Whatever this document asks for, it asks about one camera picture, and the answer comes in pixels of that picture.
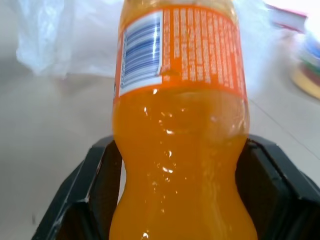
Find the black holder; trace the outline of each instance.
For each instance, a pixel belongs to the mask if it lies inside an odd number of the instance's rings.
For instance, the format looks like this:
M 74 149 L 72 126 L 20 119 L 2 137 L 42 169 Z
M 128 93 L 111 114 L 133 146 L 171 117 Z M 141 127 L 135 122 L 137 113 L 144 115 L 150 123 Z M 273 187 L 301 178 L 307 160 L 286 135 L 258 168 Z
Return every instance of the black holder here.
M 94 144 L 61 184 L 32 240 L 108 240 L 121 166 L 112 136 Z M 258 240 L 320 240 L 320 189 L 276 144 L 251 135 L 235 179 Z

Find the tile grout line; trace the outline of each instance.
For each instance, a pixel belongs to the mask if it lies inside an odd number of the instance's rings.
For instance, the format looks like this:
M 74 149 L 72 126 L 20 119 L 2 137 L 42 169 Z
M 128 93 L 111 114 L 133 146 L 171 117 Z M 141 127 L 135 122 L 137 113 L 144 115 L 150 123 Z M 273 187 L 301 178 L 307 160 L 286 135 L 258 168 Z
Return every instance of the tile grout line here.
M 302 142 L 300 142 L 291 132 L 289 132 L 287 129 L 285 129 L 282 125 L 280 125 L 270 114 L 268 114 L 265 110 L 263 110 L 256 102 L 254 102 L 252 99 L 248 98 L 251 103 L 253 103 L 258 109 L 260 109 L 264 114 L 266 114 L 272 121 L 275 122 L 284 132 L 286 132 L 288 135 L 290 135 L 297 143 L 299 143 L 301 146 L 303 146 L 309 153 L 311 153 L 316 159 L 320 161 L 320 158 L 312 152 L 307 146 L 305 146 Z

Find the orange soda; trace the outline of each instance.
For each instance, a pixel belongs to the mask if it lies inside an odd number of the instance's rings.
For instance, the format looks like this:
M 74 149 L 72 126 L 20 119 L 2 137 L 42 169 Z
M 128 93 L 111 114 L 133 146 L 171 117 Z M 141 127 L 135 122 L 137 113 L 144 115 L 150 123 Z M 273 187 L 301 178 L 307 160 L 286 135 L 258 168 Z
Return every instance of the orange soda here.
M 125 0 L 113 133 L 126 184 L 110 240 L 257 240 L 235 183 L 249 132 L 231 0 Z

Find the orange soda bottle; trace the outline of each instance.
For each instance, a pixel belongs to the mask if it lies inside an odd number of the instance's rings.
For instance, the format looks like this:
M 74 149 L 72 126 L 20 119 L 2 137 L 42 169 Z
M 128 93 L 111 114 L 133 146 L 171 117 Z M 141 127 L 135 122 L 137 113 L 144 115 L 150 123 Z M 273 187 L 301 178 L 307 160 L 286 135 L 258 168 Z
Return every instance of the orange soda bottle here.
M 232 0 L 124 0 L 110 240 L 257 240 L 235 183 L 249 132 Z

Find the barcode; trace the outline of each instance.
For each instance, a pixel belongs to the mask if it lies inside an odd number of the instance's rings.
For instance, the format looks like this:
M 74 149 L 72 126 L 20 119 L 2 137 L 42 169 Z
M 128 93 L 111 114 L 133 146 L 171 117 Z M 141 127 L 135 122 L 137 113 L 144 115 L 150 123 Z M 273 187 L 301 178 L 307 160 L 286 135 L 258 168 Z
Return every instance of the barcode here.
M 132 90 L 161 84 L 162 11 L 132 23 L 123 33 L 119 96 Z

